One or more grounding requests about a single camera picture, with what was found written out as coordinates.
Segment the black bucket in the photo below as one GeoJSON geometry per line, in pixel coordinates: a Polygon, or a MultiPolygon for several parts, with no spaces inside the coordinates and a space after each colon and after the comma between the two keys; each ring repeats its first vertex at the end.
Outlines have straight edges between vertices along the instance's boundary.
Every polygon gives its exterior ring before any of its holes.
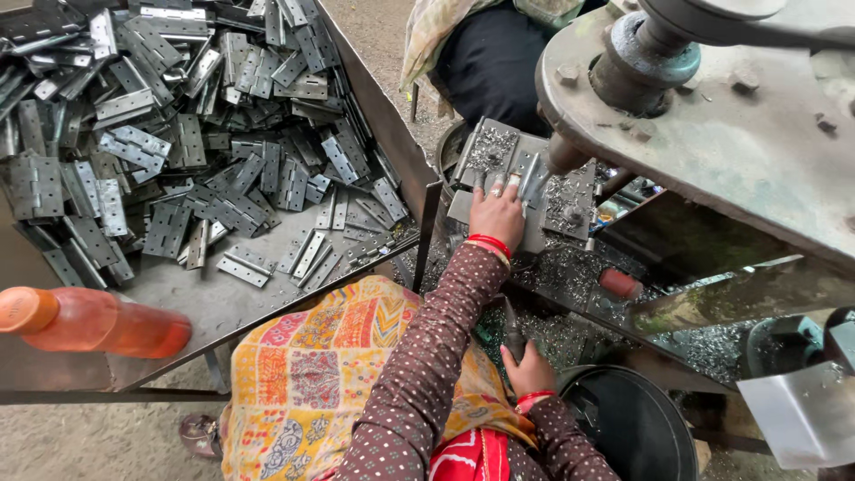
{"type": "Polygon", "coordinates": [[[697,481],[686,420],[671,399],[635,371],[579,365],[558,374],[558,393],[622,481],[697,481]]]}

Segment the orange plastic bottle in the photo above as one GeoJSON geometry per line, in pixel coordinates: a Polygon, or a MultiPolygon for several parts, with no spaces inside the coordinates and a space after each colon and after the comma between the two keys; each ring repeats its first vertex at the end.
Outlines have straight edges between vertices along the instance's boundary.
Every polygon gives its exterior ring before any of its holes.
{"type": "Polygon", "coordinates": [[[190,339],[187,316],[122,302],[86,288],[8,288],[0,292],[0,333],[44,351],[104,351],[167,358],[190,339]]]}

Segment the concrete floor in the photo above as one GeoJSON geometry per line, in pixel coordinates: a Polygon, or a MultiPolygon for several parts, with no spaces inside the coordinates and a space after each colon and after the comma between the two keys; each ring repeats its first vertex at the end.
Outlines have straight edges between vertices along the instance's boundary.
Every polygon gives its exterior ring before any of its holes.
{"type": "MultiPolygon", "coordinates": [[[[324,0],[333,18],[354,44],[371,72],[405,118],[406,93],[398,92],[404,28],[413,0],[324,0]]],[[[410,128],[433,154],[451,125],[436,118],[436,105],[422,97],[410,128]]],[[[211,389],[203,359],[156,381],[157,387],[211,389]]],[[[8,481],[216,480],[217,461],[190,456],[180,444],[178,423],[188,413],[219,415],[223,403],[123,404],[0,407],[0,478],[8,481]]],[[[744,481],[816,476],[782,472],[766,456],[713,449],[703,480],[744,481]]]]}

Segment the polka dot sleeve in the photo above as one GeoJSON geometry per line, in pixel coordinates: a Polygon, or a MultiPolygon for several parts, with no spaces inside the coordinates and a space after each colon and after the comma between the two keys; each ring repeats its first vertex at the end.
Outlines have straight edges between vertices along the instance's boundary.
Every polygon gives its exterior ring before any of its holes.
{"type": "Polygon", "coordinates": [[[469,331],[507,276],[487,249],[457,249],[371,389],[338,479],[427,479],[469,331]]]}
{"type": "Polygon", "coordinates": [[[528,418],[536,428],[543,464],[551,479],[619,481],[560,398],[551,396],[538,402],[528,411],[528,418]]]}

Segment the woman's right hand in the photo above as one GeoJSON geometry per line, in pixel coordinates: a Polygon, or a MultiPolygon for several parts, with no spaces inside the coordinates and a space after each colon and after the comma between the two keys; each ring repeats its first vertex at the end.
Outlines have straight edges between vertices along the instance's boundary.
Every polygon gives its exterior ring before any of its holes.
{"type": "Polygon", "coordinates": [[[516,364],[513,354],[507,347],[502,346],[501,351],[502,362],[516,397],[538,391],[555,391],[555,371],[552,370],[549,361],[540,355],[534,341],[528,340],[526,353],[522,356],[519,365],[516,364]]]}
{"type": "Polygon", "coordinates": [[[490,187],[484,198],[484,189],[476,187],[472,193],[472,210],[469,211],[469,234],[489,235],[502,241],[514,252],[522,241],[526,220],[522,218],[522,202],[516,197],[520,176],[512,175],[508,187],[502,192],[503,182],[490,187]]]}

